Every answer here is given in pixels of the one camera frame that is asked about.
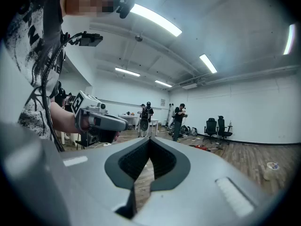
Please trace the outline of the person's left hand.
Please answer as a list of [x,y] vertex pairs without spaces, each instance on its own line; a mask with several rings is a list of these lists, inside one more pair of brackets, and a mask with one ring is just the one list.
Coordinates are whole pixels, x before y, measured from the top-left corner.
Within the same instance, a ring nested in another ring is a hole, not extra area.
[[90,128],[89,115],[85,114],[80,119],[80,128],[82,131],[87,131]]

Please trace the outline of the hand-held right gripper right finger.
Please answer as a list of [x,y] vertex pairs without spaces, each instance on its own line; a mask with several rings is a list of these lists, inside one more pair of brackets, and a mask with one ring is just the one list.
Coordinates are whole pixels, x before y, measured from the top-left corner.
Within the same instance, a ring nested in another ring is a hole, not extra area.
[[162,176],[136,214],[144,226],[238,226],[255,217],[269,196],[220,156],[163,138],[149,141]]

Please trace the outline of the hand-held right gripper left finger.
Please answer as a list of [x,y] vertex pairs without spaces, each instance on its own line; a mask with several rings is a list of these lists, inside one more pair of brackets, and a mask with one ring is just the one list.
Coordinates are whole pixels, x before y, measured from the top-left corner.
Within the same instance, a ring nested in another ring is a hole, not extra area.
[[149,160],[148,138],[61,153],[73,226],[149,226],[136,210],[135,181]]

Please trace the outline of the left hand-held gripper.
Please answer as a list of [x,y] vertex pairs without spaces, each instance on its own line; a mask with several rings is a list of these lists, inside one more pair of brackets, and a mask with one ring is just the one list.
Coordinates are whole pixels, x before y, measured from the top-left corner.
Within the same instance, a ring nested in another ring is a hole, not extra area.
[[[127,120],[108,115],[104,103],[82,90],[76,95],[71,109],[75,117],[75,127],[81,134],[81,140],[76,141],[76,143],[83,147],[88,147],[98,141],[112,143],[118,139],[120,131],[128,128]],[[89,115],[90,128],[87,131],[82,131],[80,119],[85,114]]]

